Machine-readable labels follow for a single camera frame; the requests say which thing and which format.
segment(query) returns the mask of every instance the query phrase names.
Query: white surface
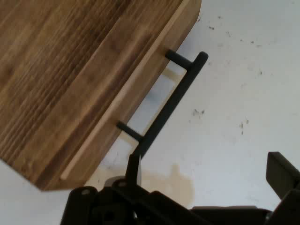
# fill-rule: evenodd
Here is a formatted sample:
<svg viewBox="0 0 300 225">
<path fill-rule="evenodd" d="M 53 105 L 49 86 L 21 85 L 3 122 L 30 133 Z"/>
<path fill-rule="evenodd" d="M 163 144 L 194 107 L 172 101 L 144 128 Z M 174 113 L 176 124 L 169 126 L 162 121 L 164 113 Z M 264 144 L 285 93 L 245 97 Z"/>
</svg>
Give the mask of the white surface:
<svg viewBox="0 0 300 225">
<path fill-rule="evenodd" d="M 209 60 L 143 159 L 144 188 L 186 207 L 275 208 L 267 152 L 300 168 L 299 8 L 298 1 L 202 1 L 201 20 L 178 53 L 193 60 L 205 51 Z M 143 134 L 184 73 L 170 63 L 129 126 Z M 121 134 L 87 185 L 101 189 L 123 175 L 135 146 Z M 2 162 L 0 177 L 1 224 L 59 224 L 68 191 L 41 193 Z"/>
</svg>

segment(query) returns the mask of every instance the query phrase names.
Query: drawer front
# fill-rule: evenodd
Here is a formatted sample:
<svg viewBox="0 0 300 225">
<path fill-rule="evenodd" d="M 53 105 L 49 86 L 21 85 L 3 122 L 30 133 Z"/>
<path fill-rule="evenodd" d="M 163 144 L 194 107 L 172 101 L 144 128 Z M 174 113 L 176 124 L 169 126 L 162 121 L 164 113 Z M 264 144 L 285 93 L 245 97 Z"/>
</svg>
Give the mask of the drawer front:
<svg viewBox="0 0 300 225">
<path fill-rule="evenodd" d="M 200 5 L 200 0 L 181 3 L 58 181 L 47 189 L 82 186 L 93 174 L 120 134 L 117 122 L 127 123 L 133 115 L 169 62 L 166 51 L 176 51 L 193 27 Z"/>
</svg>

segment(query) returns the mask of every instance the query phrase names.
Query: screw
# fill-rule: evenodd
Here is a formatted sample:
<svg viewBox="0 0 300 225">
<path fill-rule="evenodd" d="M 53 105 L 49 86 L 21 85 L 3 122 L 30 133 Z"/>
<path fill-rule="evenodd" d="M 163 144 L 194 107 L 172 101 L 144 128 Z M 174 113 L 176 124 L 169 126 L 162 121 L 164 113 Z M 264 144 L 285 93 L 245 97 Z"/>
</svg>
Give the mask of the screw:
<svg viewBox="0 0 300 225">
<path fill-rule="evenodd" d="M 88 190 L 88 189 L 84 189 L 84 190 L 81 192 L 82 195 L 88 195 L 89 193 L 90 193 L 90 190 Z"/>
</svg>

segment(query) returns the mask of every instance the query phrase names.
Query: wooden panel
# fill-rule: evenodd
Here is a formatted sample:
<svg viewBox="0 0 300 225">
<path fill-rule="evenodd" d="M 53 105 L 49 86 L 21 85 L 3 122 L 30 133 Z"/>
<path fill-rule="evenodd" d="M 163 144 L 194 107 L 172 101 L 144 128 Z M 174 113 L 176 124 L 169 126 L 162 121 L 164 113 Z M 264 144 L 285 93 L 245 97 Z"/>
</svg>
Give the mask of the wooden panel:
<svg viewBox="0 0 300 225">
<path fill-rule="evenodd" d="M 0 158 L 49 190 L 89 178 L 201 1 L 0 3 Z"/>
<path fill-rule="evenodd" d="M 71 165 L 64 171 L 63 180 L 79 182 L 80 185 L 83 185 L 95 171 L 120 134 L 120 130 L 116 128 L 116 123 L 118 121 L 127 123 L 130 119 L 169 62 L 164 57 L 166 50 L 177 50 L 193 27 L 199 15 L 200 5 L 200 0 L 186 0 L 178 7 L 174 16 L 158 36 L 157 42 L 147 52 L 139 67 L 132 73 L 126 85 L 78 151 Z M 61 182 L 59 188 L 67 183 L 66 181 Z"/>
</svg>

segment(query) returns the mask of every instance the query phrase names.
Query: drawer handle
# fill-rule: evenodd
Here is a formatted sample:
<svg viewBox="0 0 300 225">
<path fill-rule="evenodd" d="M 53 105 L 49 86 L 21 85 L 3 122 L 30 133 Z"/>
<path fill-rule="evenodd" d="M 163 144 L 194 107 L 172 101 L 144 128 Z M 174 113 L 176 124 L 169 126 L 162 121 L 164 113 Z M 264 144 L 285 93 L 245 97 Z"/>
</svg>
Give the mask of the drawer handle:
<svg viewBox="0 0 300 225">
<path fill-rule="evenodd" d="M 132 154 L 140 155 L 141 159 L 144 157 L 147 150 L 159 134 L 160 130 L 163 128 L 170 115 L 172 114 L 172 112 L 174 111 L 184 94 L 187 92 L 189 86 L 192 84 L 198 73 L 201 71 L 202 67 L 208 59 L 208 54 L 205 52 L 200 52 L 194 60 L 194 62 L 187 60 L 186 58 L 182 57 L 181 55 L 177 54 L 172 50 L 168 50 L 165 57 L 186 69 L 187 72 L 183 76 L 182 80 L 180 81 L 180 83 L 178 84 L 178 86 L 176 87 L 173 94 L 170 96 L 160 113 L 157 115 L 157 117 L 149 127 L 146 134 L 144 136 L 141 136 L 133 129 L 128 127 L 126 124 L 120 121 L 117 123 L 117 127 L 120 130 L 124 131 L 139 142 L 138 146 Z"/>
</svg>

